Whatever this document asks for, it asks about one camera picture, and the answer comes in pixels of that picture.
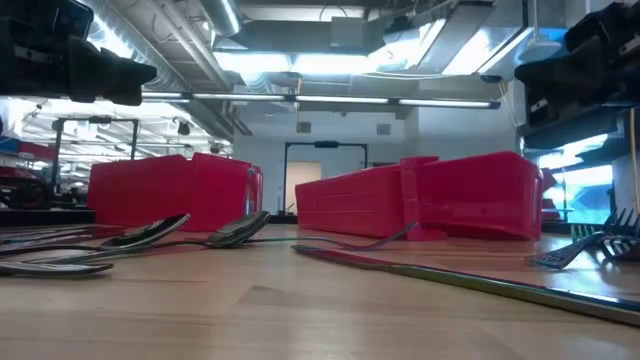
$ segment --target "plastic crate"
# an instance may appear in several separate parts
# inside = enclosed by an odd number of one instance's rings
[[[385,237],[404,227],[400,166],[390,165],[296,186],[305,229]]]
[[[249,163],[207,154],[95,164],[89,182],[96,222],[141,226],[191,214],[184,231],[215,231],[261,210],[262,177]]]
[[[540,238],[542,176],[516,153],[430,162],[404,171],[415,173],[415,188],[403,183],[405,203],[418,203],[417,216],[407,220],[418,218],[422,229],[455,237]]]

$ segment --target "wooden table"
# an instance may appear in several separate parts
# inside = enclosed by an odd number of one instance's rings
[[[260,236],[297,233],[294,226],[270,225]],[[455,246],[447,244],[454,243],[431,243],[427,248],[450,252],[448,257],[436,255],[455,268],[451,260]],[[415,260],[420,251],[427,252],[423,248],[399,255],[403,247],[420,246],[390,246],[387,255],[376,256]],[[114,262],[116,267],[108,276],[87,280],[0,279],[2,359],[613,360],[640,356],[640,331],[631,327],[329,264],[297,255],[289,244],[189,250]],[[508,273],[506,268],[492,271]],[[640,278],[634,284],[640,287]]]

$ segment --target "door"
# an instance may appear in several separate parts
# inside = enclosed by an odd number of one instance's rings
[[[322,179],[322,164],[319,162],[289,161],[287,163],[287,210],[298,213],[296,185]]]

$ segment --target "light fixture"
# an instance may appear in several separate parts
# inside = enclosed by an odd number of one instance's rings
[[[223,70],[237,73],[284,72],[291,70],[289,55],[276,53],[214,53]]]
[[[142,147],[155,147],[155,148],[186,148],[191,145],[189,144],[177,144],[177,143],[137,143],[136,146]]]
[[[429,49],[431,49],[431,46],[433,46],[433,43],[438,38],[438,35],[440,35],[440,32],[442,31],[446,23],[447,20],[438,19],[424,30],[426,31],[426,35],[424,35],[424,37],[422,38],[422,42],[418,46],[418,50],[415,51],[413,56],[409,56],[409,58],[407,59],[407,68],[420,65],[420,61],[424,58],[427,52],[429,52]]]
[[[269,94],[193,94],[194,99],[238,101],[284,101],[284,95]]]
[[[231,141],[229,141],[229,140],[224,140],[224,139],[221,139],[221,140],[213,140],[213,142],[214,142],[214,143],[218,143],[218,144],[222,144],[222,145],[224,145],[224,146],[230,146],[230,145],[231,145]]]
[[[151,91],[145,91],[142,93],[143,99],[179,99],[181,97],[182,97],[181,93],[151,92]]]
[[[524,31],[520,33],[520,35],[516,36],[515,39],[513,39],[509,44],[507,44],[507,46],[502,48],[502,50],[498,51],[497,54],[493,55],[493,57],[489,59],[489,61],[484,63],[484,65],[482,65],[477,72],[480,74],[483,74],[487,72],[489,69],[491,69],[492,67],[494,67],[500,60],[502,60],[502,58],[507,56],[507,54],[509,54],[513,49],[515,49],[516,46],[520,45],[522,41],[524,41],[527,37],[529,37],[533,33],[533,31],[534,31],[533,28],[526,28]]]
[[[353,104],[387,104],[389,99],[383,98],[358,98],[358,97],[344,97],[344,96],[311,96],[311,95],[298,95],[297,101],[309,101],[309,102],[333,102],[333,103],[353,103]]]
[[[60,154],[60,159],[68,160],[129,160],[128,155],[108,155],[108,154]]]
[[[189,99],[145,99],[144,102],[147,104],[162,104],[162,103],[172,103],[172,104],[187,104],[191,100]]]
[[[458,100],[429,100],[429,99],[400,99],[400,105],[409,106],[436,106],[436,107],[460,107],[488,109],[491,107],[489,101],[458,101]]]
[[[294,72],[309,75],[353,75],[375,70],[363,55],[303,54],[293,65]]]

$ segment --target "glass panel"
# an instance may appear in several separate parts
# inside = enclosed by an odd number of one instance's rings
[[[611,213],[609,192],[613,182],[611,165],[555,174],[558,184],[547,190],[545,198],[553,200],[557,209],[564,208],[566,181],[567,221],[570,223],[602,224]]]

